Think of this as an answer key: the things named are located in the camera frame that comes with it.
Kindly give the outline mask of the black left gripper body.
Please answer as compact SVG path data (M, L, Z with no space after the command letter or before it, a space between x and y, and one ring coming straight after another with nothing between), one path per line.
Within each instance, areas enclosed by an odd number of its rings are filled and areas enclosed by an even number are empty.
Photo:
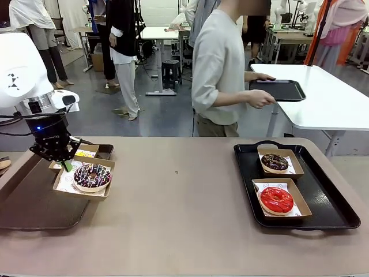
M34 149L62 150L67 148L70 133L67 130L68 122L65 111L25 121L35 139L32 146Z

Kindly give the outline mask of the person's right hand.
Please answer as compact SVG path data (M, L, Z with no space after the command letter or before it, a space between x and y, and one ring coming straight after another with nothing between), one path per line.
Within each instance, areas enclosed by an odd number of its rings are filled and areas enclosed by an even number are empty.
M253 108L262 109L265 106L275 104L275 98L263 90L250 90L248 96L248 103Z

